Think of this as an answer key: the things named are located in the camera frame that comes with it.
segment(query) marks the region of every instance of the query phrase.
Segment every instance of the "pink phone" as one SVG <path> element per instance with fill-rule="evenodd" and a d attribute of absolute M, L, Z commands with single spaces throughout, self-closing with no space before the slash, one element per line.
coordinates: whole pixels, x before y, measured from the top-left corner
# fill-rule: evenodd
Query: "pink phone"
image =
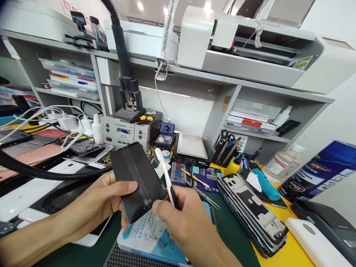
<path fill-rule="evenodd" d="M 42 146 L 38 149 L 27 152 L 25 154 L 19 155 L 19 156 L 15 157 L 15 159 L 17 159 L 18 161 L 21 161 L 22 163 L 27 164 L 27 163 L 35 161 L 37 159 L 42 159 L 42 158 L 46 158 L 48 156 L 53 156 L 53 155 L 59 153 L 60 151 L 62 151 L 62 148 L 60 146 L 54 145 L 54 144 L 48 144 L 48 145 Z M 40 162 L 42 162 L 42 161 L 33 163 L 33 164 L 31 164 L 31 166 L 34 166 Z M 7 178 L 10 178 L 16 174 L 17 174 L 17 172 L 11 171 L 11 170 L 6 170 L 6 171 L 0 170 L 0 182 L 3 180 L 6 180 Z"/>

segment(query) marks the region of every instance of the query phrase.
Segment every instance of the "person's right hand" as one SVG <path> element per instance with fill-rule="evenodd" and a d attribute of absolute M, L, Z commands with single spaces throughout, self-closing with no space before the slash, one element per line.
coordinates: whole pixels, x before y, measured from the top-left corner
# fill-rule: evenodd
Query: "person's right hand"
<path fill-rule="evenodd" d="M 182 211 L 164 200 L 156 200 L 152 209 L 166 221 L 173 242 L 196 267 L 241 266 L 217 233 L 198 193 L 192 188 L 173 186 Z"/>

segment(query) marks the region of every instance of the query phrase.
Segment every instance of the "white printer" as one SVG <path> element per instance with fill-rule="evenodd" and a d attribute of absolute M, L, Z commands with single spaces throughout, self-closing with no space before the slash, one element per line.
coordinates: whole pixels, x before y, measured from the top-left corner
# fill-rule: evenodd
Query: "white printer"
<path fill-rule="evenodd" d="M 157 61 L 158 57 L 161 57 L 164 28 L 123 20 L 120 21 L 120 24 L 123 29 L 126 48 L 130 57 L 153 62 Z M 111 53 L 116 54 L 111 19 L 105 19 L 104 26 L 108 48 Z M 168 64 L 177 64 L 178 44 L 177 34 L 170 32 L 166 48 L 166 60 Z"/>
<path fill-rule="evenodd" d="M 63 34 L 77 35 L 77 25 L 45 4 L 9 0 L 0 16 L 0 29 L 63 42 Z"/>
<path fill-rule="evenodd" d="M 188 6 L 178 66 L 294 90 L 327 94 L 356 72 L 355 47 L 342 40 Z"/>

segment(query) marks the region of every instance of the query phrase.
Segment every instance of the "plastic tray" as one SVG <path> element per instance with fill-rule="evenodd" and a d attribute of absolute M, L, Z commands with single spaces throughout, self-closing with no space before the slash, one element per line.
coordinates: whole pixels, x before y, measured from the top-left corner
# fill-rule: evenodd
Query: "plastic tray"
<path fill-rule="evenodd" d="M 39 60 L 41 61 L 42 66 L 47 70 L 60 71 L 70 75 L 76 75 L 95 80 L 95 74 L 93 69 L 90 69 L 88 67 L 69 65 L 59 61 L 53 61 L 48 59 L 39 58 Z"/>
<path fill-rule="evenodd" d="M 281 111 L 280 108 L 260 103 L 237 99 L 232 107 L 233 111 L 274 119 Z"/>
<path fill-rule="evenodd" d="M 237 130 L 237 131 L 246 131 L 246 132 L 254 132 L 264 136 L 271 136 L 274 133 L 274 130 L 263 129 L 259 127 L 254 127 L 251 125 L 241 124 L 238 122 L 229 122 L 226 121 L 225 127 Z"/>
<path fill-rule="evenodd" d="M 83 97 L 83 98 L 89 98 L 89 99 L 93 99 L 93 100 L 98 100 L 99 98 L 99 93 L 98 91 L 93 91 L 87 88 L 82 88 L 79 86 L 73 86 L 73 85 L 69 85 L 66 83 L 61 83 L 61 82 L 56 82 L 50 79 L 47 79 L 49 85 L 51 86 L 51 88 L 53 89 L 57 89 L 57 90 L 61 90 L 63 91 L 63 94 L 66 94 L 68 96 L 72 96 L 72 97 Z"/>

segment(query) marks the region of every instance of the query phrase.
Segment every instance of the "blue spray can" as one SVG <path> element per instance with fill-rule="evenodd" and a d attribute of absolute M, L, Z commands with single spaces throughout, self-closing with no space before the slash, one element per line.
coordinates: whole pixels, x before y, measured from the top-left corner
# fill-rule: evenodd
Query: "blue spray can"
<path fill-rule="evenodd" d="M 356 171 L 356 146 L 333 141 L 278 187 L 289 202 L 311 199 Z"/>

